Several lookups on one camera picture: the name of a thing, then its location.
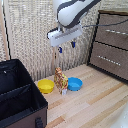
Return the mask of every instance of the bag handle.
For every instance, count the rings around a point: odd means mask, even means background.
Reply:
[[[36,123],[35,128],[44,128],[44,127],[43,127],[43,122],[42,122],[42,120],[41,120],[41,117],[36,118],[35,123]]]

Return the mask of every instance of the cable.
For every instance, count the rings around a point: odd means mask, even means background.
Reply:
[[[85,25],[85,26],[83,26],[82,28],[84,28],[84,27],[91,27],[91,26],[112,26],[112,25],[122,24],[122,23],[124,23],[124,22],[126,22],[126,21],[128,21],[128,19],[126,19],[126,20],[124,20],[124,21],[122,21],[122,22],[119,22],[119,23],[115,23],[115,24],[106,24],[106,25]]]

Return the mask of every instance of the blue bowl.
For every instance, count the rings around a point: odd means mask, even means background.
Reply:
[[[74,77],[68,78],[68,89],[71,91],[78,91],[80,90],[81,86],[83,85],[83,82]]]

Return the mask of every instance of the yellow bowl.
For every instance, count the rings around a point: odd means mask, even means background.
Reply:
[[[48,79],[43,79],[38,82],[38,88],[41,93],[50,93],[53,91],[54,82]]]

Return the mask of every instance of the black storage box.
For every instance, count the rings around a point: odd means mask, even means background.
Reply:
[[[47,108],[21,61],[0,62],[0,128],[45,128]]]

